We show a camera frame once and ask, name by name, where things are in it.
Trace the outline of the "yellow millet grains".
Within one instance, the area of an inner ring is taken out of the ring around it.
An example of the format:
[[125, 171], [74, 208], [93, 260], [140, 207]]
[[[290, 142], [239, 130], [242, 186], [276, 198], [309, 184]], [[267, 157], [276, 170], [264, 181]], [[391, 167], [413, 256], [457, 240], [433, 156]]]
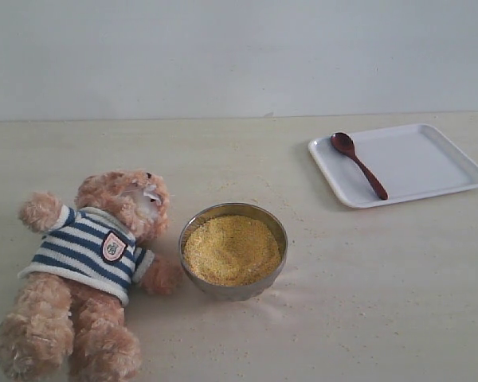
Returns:
[[186, 241], [184, 259], [200, 279], [213, 285], [238, 287], [270, 275], [282, 257], [265, 223], [231, 215], [200, 225]]

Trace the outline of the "steel bowl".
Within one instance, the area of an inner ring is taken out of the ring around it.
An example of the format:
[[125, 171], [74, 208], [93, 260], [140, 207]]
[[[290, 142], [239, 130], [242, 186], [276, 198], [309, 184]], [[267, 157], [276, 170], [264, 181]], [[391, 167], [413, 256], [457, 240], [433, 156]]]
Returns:
[[[244, 286], [218, 286], [206, 282], [196, 276], [186, 264], [184, 259], [184, 247], [189, 236], [202, 224], [220, 216], [240, 215], [260, 220], [268, 226], [268, 229], [275, 236], [277, 245], [282, 257], [280, 265], [274, 272], [265, 278]], [[179, 257], [184, 271], [191, 282], [202, 292], [210, 297], [229, 302], [246, 301], [254, 298], [271, 287], [278, 275], [281, 273], [287, 259], [288, 236], [280, 220], [269, 211], [247, 203], [223, 203], [213, 205], [196, 214], [184, 226], [178, 241]]]

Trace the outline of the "dark red wooden spoon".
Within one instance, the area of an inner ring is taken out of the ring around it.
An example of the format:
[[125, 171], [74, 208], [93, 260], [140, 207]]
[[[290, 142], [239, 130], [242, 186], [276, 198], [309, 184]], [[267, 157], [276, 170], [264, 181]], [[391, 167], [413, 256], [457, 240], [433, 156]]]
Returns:
[[380, 200], [386, 201], [389, 198], [388, 192], [381, 184], [381, 182], [358, 158], [356, 154], [355, 144], [350, 135], [344, 132], [335, 132], [331, 136], [331, 145], [335, 150], [351, 159], [358, 166], [365, 178], [370, 183], [370, 186], [374, 190], [374, 193]]

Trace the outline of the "white rectangular tray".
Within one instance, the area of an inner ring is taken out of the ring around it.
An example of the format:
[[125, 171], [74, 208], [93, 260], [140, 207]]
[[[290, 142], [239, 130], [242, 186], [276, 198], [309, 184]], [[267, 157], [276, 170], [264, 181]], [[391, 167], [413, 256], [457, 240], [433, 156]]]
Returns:
[[336, 151], [329, 136], [308, 150], [337, 198], [367, 209], [478, 189], [478, 165], [436, 127], [424, 123], [350, 134], [356, 154], [386, 189], [377, 197], [359, 167]]

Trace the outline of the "teddy bear striped sweater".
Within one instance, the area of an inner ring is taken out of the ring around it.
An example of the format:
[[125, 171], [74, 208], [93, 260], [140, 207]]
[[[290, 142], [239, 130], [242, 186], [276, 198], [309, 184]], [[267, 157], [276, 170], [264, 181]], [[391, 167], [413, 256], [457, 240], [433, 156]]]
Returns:
[[38, 381], [63, 363], [71, 381], [128, 381], [138, 372], [128, 291], [171, 294], [183, 276], [148, 247], [167, 230], [169, 203], [159, 175], [117, 170], [87, 177], [73, 206], [51, 193], [23, 204], [20, 220], [41, 244], [0, 325], [0, 369], [9, 379]]

